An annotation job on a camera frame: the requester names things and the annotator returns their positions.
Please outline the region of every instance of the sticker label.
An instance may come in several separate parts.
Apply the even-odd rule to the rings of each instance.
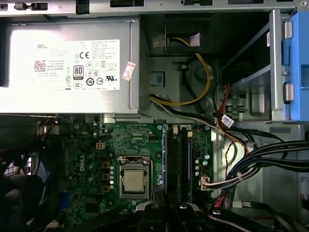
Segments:
[[[230,117],[226,116],[226,115],[223,115],[222,116],[222,119],[221,119],[221,122],[226,125],[228,128],[231,128],[231,126],[233,125],[234,123],[234,120],[231,119]]]
[[[270,46],[270,31],[267,32],[267,47]]]
[[[32,83],[50,90],[119,90],[120,41],[36,44]]]
[[[133,71],[135,69],[135,66],[136,66],[135,63],[132,63],[132,62],[129,61],[126,64],[126,68],[125,68],[124,73],[122,74],[121,78],[125,79],[127,81],[131,80],[131,76],[132,76],[132,73],[133,73]]]

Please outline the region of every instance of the ram slot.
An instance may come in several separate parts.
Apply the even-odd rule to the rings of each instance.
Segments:
[[[192,169],[192,137],[187,138],[187,157],[188,157],[188,202],[192,203],[192,176],[193,176],[193,169]]]
[[[166,146],[168,143],[168,137],[167,137],[167,130],[168,130],[168,125],[164,124],[163,129],[162,129],[162,176],[163,176],[163,188],[165,189],[165,193],[167,193],[167,175],[166,175]]]
[[[180,201],[188,202],[188,192],[189,192],[189,166],[188,166],[188,143],[187,143],[187,131],[182,130],[181,138],[181,192]]]
[[[167,169],[167,191],[172,193],[177,191],[178,170],[178,139],[173,135],[172,131],[167,132],[167,147],[166,147],[166,169]]]

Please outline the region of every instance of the capacitor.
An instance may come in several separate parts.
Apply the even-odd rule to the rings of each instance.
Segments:
[[[93,180],[93,175],[89,175],[88,177],[87,177],[87,181],[92,181]]]
[[[211,156],[207,153],[207,154],[204,155],[204,158],[205,158],[206,160],[209,160],[209,159],[211,158]]]

